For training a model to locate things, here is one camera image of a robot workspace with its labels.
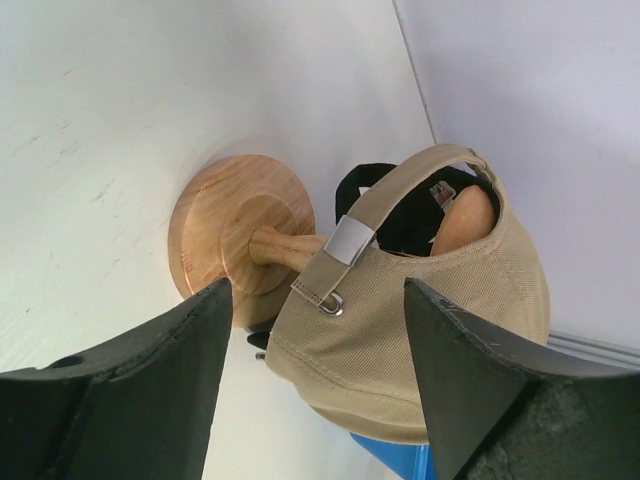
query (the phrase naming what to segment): blue object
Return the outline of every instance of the blue object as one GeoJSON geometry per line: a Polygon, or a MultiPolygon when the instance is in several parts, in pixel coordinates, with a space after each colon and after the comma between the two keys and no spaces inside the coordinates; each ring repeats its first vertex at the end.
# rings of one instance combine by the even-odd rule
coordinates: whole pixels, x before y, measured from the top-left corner
{"type": "Polygon", "coordinates": [[[354,433],[351,437],[403,480],[436,480],[433,457],[428,445],[398,445],[354,433]]]}

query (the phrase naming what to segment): metal ring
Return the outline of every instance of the metal ring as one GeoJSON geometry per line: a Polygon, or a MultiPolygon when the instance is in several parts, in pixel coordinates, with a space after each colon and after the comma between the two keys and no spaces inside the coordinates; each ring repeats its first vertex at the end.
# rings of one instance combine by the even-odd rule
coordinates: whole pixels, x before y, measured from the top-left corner
{"type": "Polygon", "coordinates": [[[318,305],[318,308],[324,313],[326,313],[327,315],[334,315],[336,317],[338,315],[342,315],[342,311],[343,311],[342,307],[344,306],[344,300],[342,299],[342,297],[338,295],[335,291],[331,292],[329,294],[329,297],[333,299],[333,301],[336,303],[336,306],[334,308],[329,308],[325,306],[324,302],[322,302],[320,305],[318,305]]]}

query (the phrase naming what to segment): beige baseball cap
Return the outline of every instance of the beige baseball cap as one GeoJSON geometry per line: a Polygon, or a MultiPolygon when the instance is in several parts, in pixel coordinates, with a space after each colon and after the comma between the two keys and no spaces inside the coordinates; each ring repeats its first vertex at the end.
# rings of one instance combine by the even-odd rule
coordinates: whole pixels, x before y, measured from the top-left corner
{"type": "Polygon", "coordinates": [[[392,169],[342,217],[292,285],[271,332],[266,363],[320,415],[378,440],[428,443],[403,311],[404,282],[419,278],[454,303],[545,344],[549,291],[533,242],[504,186],[473,150],[428,148],[392,169]],[[442,255],[376,248],[394,207],[439,170],[466,163],[499,211],[491,233],[442,255]]]}

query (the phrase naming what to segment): fabric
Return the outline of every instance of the fabric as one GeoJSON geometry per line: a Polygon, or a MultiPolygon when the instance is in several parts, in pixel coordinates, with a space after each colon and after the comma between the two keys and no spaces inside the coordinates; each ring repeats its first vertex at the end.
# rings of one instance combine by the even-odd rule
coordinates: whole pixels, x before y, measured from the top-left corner
{"type": "MultiPolygon", "coordinates": [[[[336,189],[336,224],[360,198],[362,188],[372,187],[395,167],[389,163],[373,163],[358,165],[349,172],[336,189]]],[[[445,214],[443,205],[432,192],[444,187],[455,195],[471,185],[488,191],[492,200],[496,198],[491,195],[491,184],[480,177],[454,167],[444,167],[435,172],[402,198],[378,229],[376,241],[380,250],[429,256],[430,240],[438,232],[445,214]]]]}
{"type": "Polygon", "coordinates": [[[502,182],[473,151],[438,145],[414,155],[358,198],[348,215],[378,230],[415,187],[459,162],[488,182],[497,199],[497,221],[487,237],[430,257],[369,246],[355,267],[321,250],[293,283],[271,332],[269,368],[291,381],[318,413],[358,435],[428,442],[404,320],[407,277],[496,325],[546,343],[549,292],[538,254],[502,182]],[[318,308],[334,292],[344,299],[340,316],[318,308]]]}

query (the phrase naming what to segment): cap strap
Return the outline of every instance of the cap strap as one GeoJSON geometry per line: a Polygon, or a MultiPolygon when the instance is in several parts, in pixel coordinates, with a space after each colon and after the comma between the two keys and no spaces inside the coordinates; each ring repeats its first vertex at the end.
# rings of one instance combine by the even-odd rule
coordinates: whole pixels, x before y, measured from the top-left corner
{"type": "Polygon", "coordinates": [[[400,200],[441,168],[459,162],[467,163],[492,183],[497,182],[487,162],[468,148],[442,144],[413,155],[364,192],[291,288],[315,306],[321,305],[357,264],[376,230],[400,200]]]}

